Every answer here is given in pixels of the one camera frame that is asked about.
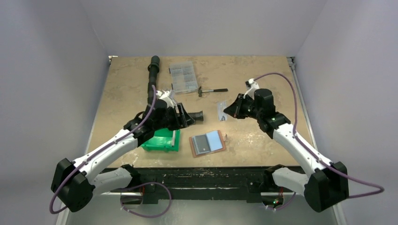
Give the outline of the white credit card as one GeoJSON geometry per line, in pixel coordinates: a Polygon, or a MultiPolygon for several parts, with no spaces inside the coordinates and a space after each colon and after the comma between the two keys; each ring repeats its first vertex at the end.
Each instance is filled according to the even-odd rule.
{"type": "Polygon", "coordinates": [[[227,107],[226,100],[217,103],[217,114],[219,121],[226,121],[228,115],[224,112],[224,109],[227,107]]]}

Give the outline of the silver credit card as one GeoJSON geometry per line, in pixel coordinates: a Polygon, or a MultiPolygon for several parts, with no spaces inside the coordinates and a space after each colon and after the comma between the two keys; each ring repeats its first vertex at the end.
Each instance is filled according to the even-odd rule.
{"type": "Polygon", "coordinates": [[[175,145],[175,139],[176,139],[176,131],[173,130],[172,139],[171,139],[171,146],[172,147],[174,147],[174,145],[175,145]]]}

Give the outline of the green plastic bin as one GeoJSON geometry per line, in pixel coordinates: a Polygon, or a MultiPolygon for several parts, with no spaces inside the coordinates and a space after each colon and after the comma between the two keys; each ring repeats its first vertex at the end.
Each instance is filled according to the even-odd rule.
{"type": "Polygon", "coordinates": [[[154,137],[141,145],[145,151],[164,151],[164,152],[178,152],[180,144],[180,130],[176,130],[176,139],[174,147],[171,146],[173,131],[165,128],[157,130],[154,137]]]}

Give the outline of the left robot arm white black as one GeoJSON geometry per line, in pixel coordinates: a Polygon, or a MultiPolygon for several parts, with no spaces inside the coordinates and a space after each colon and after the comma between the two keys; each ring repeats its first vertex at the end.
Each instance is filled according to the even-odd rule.
{"type": "Polygon", "coordinates": [[[103,172],[118,158],[154,137],[160,129],[170,131],[187,128],[203,120],[202,112],[188,113],[181,103],[167,106],[157,99],[128,121],[110,140],[90,153],[74,159],[61,160],[55,169],[51,190],[52,200],[59,198],[65,208],[77,212],[99,194],[117,189],[136,191],[143,182],[131,165],[103,172]]]}

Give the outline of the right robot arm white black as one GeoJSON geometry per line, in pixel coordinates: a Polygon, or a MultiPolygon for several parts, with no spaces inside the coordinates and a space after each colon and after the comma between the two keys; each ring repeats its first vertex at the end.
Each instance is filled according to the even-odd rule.
{"type": "Polygon", "coordinates": [[[223,111],[235,119],[255,119],[260,130],[284,147],[303,169],[303,173],[298,173],[283,165],[268,168],[263,179],[266,189],[287,188],[304,196],[316,212],[349,197],[346,166],[341,162],[333,163],[306,141],[301,141],[291,121],[276,110],[270,90],[258,89],[253,97],[238,94],[223,111]]]}

